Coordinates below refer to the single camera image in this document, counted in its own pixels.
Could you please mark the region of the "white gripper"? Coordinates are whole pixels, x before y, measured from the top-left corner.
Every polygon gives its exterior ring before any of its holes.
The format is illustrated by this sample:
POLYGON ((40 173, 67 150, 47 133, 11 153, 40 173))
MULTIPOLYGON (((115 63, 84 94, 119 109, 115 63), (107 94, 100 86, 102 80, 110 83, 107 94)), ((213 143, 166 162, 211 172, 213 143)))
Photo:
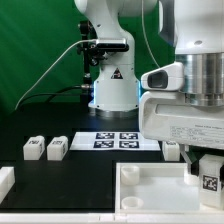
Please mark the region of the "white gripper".
POLYGON ((140 100, 139 130, 147 139, 181 144, 188 173, 198 176, 199 161, 189 145, 224 150, 224 106, 189 106, 181 93, 147 91, 140 100))

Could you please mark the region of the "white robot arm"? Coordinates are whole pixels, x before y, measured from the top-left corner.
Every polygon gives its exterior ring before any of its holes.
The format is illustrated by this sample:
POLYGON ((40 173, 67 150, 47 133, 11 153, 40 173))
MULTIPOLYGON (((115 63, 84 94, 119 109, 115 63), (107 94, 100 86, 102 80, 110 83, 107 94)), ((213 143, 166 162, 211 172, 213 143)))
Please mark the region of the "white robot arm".
MULTIPOLYGON (((100 53, 93 112, 136 112, 148 139, 224 150, 224 0, 74 0, 91 22, 100 53), (159 10, 159 34, 175 48, 173 63, 141 78, 134 75, 135 41, 121 28, 124 16, 159 10)), ((190 172, 224 173, 224 156, 195 159, 183 152, 190 172)))

